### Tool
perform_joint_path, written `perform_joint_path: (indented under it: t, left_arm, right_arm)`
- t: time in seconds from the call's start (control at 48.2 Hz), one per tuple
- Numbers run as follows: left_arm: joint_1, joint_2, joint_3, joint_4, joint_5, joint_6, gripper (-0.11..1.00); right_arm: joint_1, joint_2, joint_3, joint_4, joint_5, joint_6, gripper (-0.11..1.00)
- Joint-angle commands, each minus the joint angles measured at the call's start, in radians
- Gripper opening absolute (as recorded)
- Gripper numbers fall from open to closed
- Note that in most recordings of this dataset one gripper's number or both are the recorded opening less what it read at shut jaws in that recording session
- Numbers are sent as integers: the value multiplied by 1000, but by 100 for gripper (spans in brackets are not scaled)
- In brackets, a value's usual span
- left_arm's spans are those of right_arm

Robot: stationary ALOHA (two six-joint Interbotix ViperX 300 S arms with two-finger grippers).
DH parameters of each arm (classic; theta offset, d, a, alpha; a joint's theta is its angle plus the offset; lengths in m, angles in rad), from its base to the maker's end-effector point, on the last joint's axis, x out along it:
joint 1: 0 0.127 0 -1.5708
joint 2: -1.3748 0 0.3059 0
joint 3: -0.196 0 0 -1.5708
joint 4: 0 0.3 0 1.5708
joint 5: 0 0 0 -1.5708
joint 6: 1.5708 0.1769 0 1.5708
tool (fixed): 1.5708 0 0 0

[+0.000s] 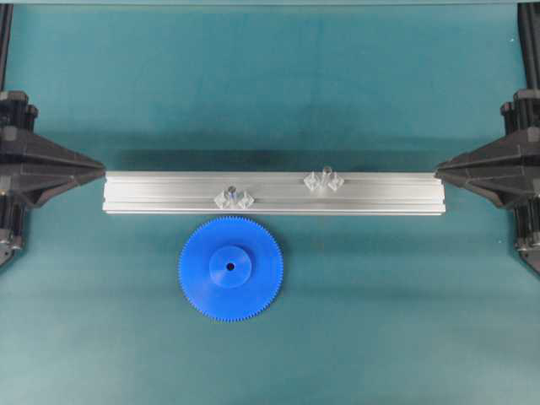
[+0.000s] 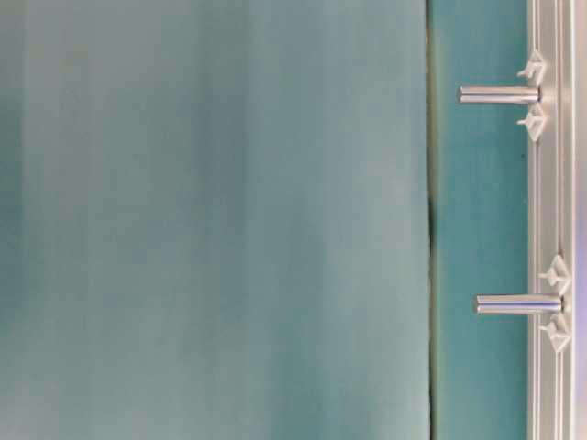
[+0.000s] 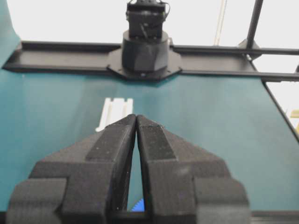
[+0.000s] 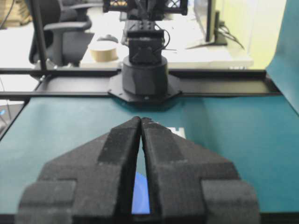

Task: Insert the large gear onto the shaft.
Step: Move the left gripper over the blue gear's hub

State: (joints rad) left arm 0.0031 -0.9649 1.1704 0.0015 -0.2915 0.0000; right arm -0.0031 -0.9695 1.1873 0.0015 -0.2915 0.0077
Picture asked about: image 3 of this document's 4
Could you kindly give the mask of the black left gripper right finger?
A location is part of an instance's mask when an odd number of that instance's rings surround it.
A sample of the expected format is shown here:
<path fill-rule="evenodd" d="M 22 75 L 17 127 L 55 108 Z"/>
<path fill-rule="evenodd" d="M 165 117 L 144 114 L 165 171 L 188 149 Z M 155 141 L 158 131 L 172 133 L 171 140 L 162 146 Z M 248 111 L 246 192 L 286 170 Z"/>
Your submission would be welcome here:
<path fill-rule="evenodd" d="M 145 208 L 155 224 L 247 224 L 249 200 L 225 161 L 139 115 Z"/>

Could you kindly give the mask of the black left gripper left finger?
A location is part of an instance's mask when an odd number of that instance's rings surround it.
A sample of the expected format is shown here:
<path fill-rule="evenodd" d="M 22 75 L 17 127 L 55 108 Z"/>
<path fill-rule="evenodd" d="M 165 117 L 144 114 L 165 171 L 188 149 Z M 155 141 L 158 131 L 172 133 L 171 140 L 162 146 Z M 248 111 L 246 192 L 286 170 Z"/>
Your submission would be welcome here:
<path fill-rule="evenodd" d="M 135 144 L 133 114 L 38 161 L 11 194 L 8 224 L 105 224 L 125 210 Z"/>

